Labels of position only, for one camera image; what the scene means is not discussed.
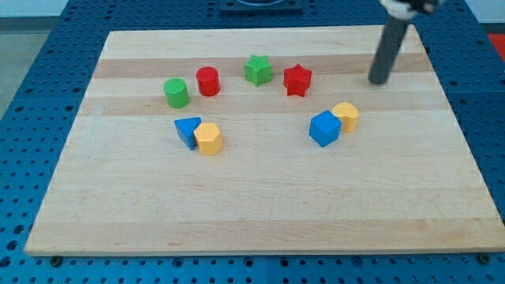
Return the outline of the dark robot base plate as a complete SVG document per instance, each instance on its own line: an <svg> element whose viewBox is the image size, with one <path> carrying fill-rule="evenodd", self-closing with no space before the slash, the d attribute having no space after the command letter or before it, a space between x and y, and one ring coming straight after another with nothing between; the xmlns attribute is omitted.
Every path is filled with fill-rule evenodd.
<svg viewBox="0 0 505 284"><path fill-rule="evenodd" d="M302 12L303 0L218 0L220 13Z"/></svg>

